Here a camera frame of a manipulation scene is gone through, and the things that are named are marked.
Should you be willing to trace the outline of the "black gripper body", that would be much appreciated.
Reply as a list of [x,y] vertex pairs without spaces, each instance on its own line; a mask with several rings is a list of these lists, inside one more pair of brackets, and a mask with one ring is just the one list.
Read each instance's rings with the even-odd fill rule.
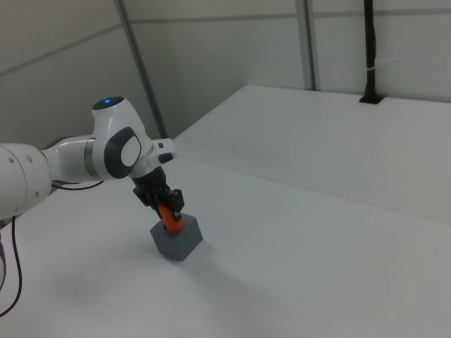
[[166,188],[166,174],[162,167],[157,167],[144,176],[132,178],[132,182],[135,195],[139,199],[148,199],[156,191]]

